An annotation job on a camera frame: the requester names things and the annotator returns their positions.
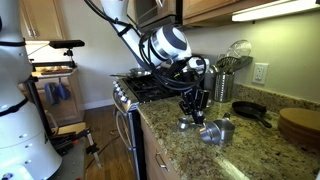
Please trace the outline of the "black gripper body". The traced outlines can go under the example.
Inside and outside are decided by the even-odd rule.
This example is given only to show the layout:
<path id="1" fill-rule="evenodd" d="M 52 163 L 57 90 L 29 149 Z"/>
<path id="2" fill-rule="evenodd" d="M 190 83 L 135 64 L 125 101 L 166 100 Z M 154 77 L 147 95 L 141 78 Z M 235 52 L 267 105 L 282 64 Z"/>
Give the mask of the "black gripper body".
<path id="1" fill-rule="evenodd" d="M 209 99 L 209 91 L 199 87 L 191 88 L 181 93 L 182 100 L 179 107 L 186 115 L 197 114 L 206 108 Z"/>

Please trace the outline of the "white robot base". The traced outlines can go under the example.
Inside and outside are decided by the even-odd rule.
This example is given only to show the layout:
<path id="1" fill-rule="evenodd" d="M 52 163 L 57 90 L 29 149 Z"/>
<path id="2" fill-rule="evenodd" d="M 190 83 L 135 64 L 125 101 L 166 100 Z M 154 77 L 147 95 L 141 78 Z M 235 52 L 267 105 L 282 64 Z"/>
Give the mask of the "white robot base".
<path id="1" fill-rule="evenodd" d="M 0 0 L 0 174 L 4 180 L 47 180 L 60 167 L 36 106 L 19 84 L 32 72 L 18 0 Z"/>

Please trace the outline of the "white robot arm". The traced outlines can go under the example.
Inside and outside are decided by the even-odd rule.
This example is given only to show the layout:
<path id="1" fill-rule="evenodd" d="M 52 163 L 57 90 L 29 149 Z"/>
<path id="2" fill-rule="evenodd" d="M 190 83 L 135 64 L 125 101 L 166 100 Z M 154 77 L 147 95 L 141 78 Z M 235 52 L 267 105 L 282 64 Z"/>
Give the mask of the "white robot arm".
<path id="1" fill-rule="evenodd" d="M 195 124 L 202 125 L 208 93 L 200 83 L 205 77 L 207 64 L 202 56 L 191 53 L 185 34 L 172 25 L 140 33 L 128 21 L 128 0 L 100 0 L 102 8 L 92 0 L 84 2 L 110 23 L 142 68 L 150 70 L 162 86 L 181 93 L 180 108 L 193 118 Z"/>

